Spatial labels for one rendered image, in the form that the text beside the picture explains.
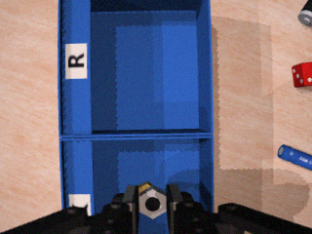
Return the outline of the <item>blue aaa battery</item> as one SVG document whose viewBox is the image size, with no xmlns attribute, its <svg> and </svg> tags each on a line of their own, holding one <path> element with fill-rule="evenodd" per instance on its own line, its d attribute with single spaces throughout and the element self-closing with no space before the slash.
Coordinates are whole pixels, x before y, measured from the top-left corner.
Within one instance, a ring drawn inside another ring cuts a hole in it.
<svg viewBox="0 0 312 234">
<path fill-rule="evenodd" d="M 294 149 L 287 145 L 281 145 L 277 153 L 278 157 L 312 171 L 312 155 Z"/>
</svg>

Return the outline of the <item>brass hex nut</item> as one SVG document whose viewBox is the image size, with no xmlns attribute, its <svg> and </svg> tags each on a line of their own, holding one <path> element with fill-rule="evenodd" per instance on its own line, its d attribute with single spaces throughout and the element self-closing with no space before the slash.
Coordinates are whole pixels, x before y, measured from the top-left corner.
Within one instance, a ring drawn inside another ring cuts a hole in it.
<svg viewBox="0 0 312 234">
<path fill-rule="evenodd" d="M 142 183 L 142 184 L 139 184 L 139 185 L 138 185 L 138 197 L 139 197 L 139 193 L 140 193 L 140 192 L 142 192 L 143 190 L 147 189 L 147 188 L 150 187 L 151 185 L 153 185 L 153 184 L 151 184 L 149 181 L 146 181 L 146 182 L 144 182 L 144 183 Z M 153 186 L 154 186 L 154 185 L 153 185 Z"/>
</svg>

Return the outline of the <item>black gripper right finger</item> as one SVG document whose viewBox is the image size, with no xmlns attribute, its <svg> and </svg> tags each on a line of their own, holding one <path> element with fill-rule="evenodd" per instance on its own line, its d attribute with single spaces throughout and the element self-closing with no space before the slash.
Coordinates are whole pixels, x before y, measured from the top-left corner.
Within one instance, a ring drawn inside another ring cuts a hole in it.
<svg viewBox="0 0 312 234">
<path fill-rule="evenodd" d="M 166 185 L 166 198 L 169 234 L 312 234 L 310 227 L 236 203 L 219 205 L 217 213 L 204 211 L 177 184 Z"/>
</svg>

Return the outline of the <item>red die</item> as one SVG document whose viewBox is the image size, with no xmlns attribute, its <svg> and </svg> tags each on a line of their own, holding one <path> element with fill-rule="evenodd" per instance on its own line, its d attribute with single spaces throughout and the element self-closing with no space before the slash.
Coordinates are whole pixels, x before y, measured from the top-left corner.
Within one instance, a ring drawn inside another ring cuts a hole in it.
<svg viewBox="0 0 312 234">
<path fill-rule="evenodd" d="M 312 86 L 312 61 L 294 65 L 292 78 L 295 88 Z"/>
</svg>

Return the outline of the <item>blue bin rack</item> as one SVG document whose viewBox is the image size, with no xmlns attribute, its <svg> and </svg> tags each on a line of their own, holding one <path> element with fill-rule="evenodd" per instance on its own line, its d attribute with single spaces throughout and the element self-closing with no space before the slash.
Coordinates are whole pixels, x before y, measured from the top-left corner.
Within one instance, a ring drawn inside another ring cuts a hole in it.
<svg viewBox="0 0 312 234">
<path fill-rule="evenodd" d="M 149 181 L 213 213 L 213 134 L 211 0 L 58 0 L 62 210 Z"/>
</svg>

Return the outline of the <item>black aa battery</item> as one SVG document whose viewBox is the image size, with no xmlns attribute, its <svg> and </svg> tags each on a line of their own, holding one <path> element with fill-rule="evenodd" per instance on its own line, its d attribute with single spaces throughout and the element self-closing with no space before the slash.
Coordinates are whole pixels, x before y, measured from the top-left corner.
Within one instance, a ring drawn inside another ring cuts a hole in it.
<svg viewBox="0 0 312 234">
<path fill-rule="evenodd" d="M 312 0 L 306 2 L 298 15 L 298 20 L 306 26 L 312 26 Z"/>
</svg>

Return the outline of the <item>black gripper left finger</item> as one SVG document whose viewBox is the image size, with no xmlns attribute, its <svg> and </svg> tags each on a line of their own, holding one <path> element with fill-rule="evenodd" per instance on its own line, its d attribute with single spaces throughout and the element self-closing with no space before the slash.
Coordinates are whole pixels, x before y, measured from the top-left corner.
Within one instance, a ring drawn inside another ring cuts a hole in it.
<svg viewBox="0 0 312 234">
<path fill-rule="evenodd" d="M 0 234 L 137 234 L 138 224 L 138 185 L 127 185 L 125 194 L 114 195 L 101 214 L 88 215 L 86 208 L 72 206 Z"/>
</svg>

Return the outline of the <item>grey hex nut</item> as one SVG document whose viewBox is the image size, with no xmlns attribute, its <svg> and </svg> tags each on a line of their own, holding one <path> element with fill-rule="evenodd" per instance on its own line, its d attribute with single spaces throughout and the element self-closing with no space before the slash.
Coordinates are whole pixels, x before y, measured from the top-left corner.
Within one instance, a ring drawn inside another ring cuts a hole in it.
<svg viewBox="0 0 312 234">
<path fill-rule="evenodd" d="M 150 186 L 139 193 L 139 212 L 151 218 L 166 211 L 166 192 Z"/>
</svg>

